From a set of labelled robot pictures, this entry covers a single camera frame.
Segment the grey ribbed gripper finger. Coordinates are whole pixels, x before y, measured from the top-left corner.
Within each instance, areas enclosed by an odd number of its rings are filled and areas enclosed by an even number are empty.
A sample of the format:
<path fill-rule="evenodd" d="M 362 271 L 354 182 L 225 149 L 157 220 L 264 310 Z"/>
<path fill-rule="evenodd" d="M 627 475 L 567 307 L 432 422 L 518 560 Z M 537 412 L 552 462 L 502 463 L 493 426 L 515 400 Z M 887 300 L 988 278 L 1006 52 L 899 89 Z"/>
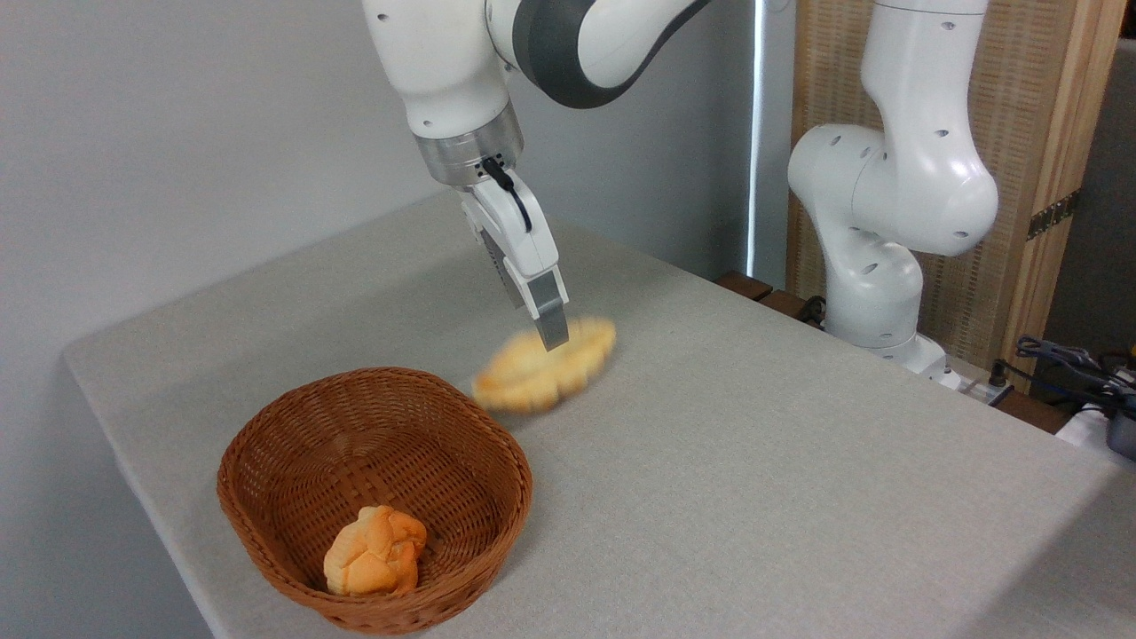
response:
<path fill-rule="evenodd" d="M 486 247 L 511 302 L 516 308 L 526 308 L 527 280 L 511 265 L 503 247 L 500 247 L 487 229 L 482 230 L 482 243 Z"/>
<path fill-rule="evenodd" d="M 524 300 L 545 351 L 554 351 L 560 345 L 568 343 L 571 337 L 563 315 L 567 296 L 559 267 L 553 266 L 537 279 L 528 280 L 524 284 Z"/>

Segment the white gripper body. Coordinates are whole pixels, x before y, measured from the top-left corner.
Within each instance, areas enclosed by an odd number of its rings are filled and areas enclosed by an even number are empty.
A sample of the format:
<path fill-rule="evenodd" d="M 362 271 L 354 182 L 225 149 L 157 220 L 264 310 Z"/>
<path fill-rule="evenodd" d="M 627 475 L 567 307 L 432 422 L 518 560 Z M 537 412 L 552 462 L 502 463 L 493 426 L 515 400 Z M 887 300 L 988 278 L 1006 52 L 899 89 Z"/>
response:
<path fill-rule="evenodd" d="M 529 186 L 515 171 L 507 171 L 512 189 L 503 189 L 493 179 L 460 190 L 462 209 L 471 231 L 482 243 L 487 229 L 503 247 L 511 265 L 525 280 L 537 279 L 559 259 L 542 207 Z"/>

